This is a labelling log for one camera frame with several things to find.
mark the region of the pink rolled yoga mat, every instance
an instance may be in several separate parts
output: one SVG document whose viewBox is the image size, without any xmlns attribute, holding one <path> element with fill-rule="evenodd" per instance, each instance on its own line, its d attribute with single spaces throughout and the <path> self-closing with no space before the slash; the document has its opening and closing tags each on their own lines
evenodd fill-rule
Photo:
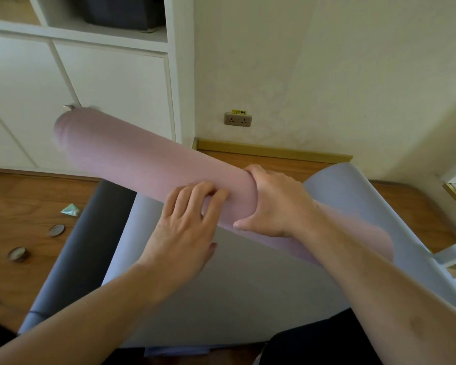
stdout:
<svg viewBox="0 0 456 365">
<path fill-rule="evenodd" d="M 316 259 L 295 239 L 272 238 L 233 228 L 255 212 L 257 188 L 252 176 L 233 165 L 91 108 L 61 115 L 54 126 L 56 143 L 79 170 L 164 202 L 177 186 L 210 180 L 230 190 L 219 225 L 311 262 Z M 382 229 L 319 204 L 337 224 L 390 261 L 393 244 Z"/>
</svg>

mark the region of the person's right arm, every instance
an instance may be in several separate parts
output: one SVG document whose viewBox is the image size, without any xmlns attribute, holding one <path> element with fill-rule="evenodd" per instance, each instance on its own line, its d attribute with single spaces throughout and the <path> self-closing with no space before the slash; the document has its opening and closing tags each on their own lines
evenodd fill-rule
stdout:
<svg viewBox="0 0 456 365">
<path fill-rule="evenodd" d="M 235 227 L 303 243 L 339 284 L 384 364 L 456 364 L 456 308 L 332 223 L 300 182 L 259 165 L 255 214 Z"/>
</svg>

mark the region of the hand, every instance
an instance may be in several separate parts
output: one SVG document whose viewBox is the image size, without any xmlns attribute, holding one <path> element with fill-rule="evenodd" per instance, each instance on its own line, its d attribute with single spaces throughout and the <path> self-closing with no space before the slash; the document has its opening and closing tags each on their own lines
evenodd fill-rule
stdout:
<svg viewBox="0 0 456 365">
<path fill-rule="evenodd" d="M 282 173 L 265 171 L 260 165 L 249 165 L 245 170 L 257 184 L 258 203 L 253 215 L 235 221 L 235 228 L 290 237 L 322 217 L 300 182 Z"/>
<path fill-rule="evenodd" d="M 152 272 L 155 285 L 166 298 L 193 279 L 213 256 L 212 243 L 228 190 L 211 198 L 204 216 L 205 198 L 215 191 L 211 182 L 177 187 L 167 197 L 162 215 L 142 256 L 137 261 Z"/>
</svg>

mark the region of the person's left hand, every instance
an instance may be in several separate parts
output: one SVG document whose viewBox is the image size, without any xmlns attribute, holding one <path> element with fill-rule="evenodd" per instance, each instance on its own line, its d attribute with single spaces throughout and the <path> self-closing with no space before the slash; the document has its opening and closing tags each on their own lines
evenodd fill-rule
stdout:
<svg viewBox="0 0 456 365">
<path fill-rule="evenodd" d="M 214 184 L 205 181 L 177 187 L 167 197 L 157 227 L 136 263 L 147 269 L 161 298 L 192 280 L 214 254 L 212 239 L 229 193 L 216 191 L 203 216 L 203 202 L 214 191 Z"/>
</svg>

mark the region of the wall socket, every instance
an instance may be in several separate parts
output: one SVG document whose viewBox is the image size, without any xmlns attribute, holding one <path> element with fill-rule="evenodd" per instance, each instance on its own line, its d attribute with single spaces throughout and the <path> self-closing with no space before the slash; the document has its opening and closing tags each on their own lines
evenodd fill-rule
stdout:
<svg viewBox="0 0 456 365">
<path fill-rule="evenodd" d="M 250 126 L 252 124 L 252 116 L 247 114 L 225 113 L 225 124 Z"/>
</svg>

